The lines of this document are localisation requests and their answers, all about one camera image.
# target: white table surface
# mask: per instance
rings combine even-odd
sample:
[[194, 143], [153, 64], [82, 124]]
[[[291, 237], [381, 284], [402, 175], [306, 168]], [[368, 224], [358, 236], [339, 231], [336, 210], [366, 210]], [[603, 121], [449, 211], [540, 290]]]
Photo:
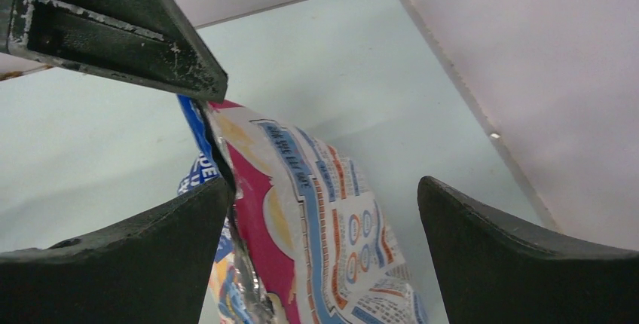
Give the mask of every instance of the white table surface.
[[[227, 98], [353, 157], [446, 322], [417, 211], [430, 175], [540, 225], [399, 0], [310, 0], [201, 29]], [[175, 196], [197, 149], [176, 98], [61, 69], [0, 82], [0, 250], [47, 247]], [[207, 297], [202, 321], [214, 321]]]

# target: pink packaging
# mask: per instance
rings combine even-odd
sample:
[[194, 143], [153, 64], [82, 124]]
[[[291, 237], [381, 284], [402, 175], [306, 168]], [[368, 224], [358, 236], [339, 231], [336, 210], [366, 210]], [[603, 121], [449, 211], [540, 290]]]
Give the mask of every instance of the pink packaging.
[[[393, 230], [351, 159], [241, 105], [207, 104], [237, 186], [209, 282], [222, 322], [426, 322]], [[246, 271], [270, 318], [242, 295]]]

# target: chip bag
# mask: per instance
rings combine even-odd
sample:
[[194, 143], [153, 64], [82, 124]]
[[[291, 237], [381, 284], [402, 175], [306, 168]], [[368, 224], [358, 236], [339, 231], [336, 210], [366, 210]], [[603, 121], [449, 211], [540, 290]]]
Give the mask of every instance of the chip bag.
[[202, 154], [179, 193], [222, 167], [237, 189], [209, 280], [222, 322], [426, 322], [393, 230], [349, 157], [233, 102], [180, 102]]

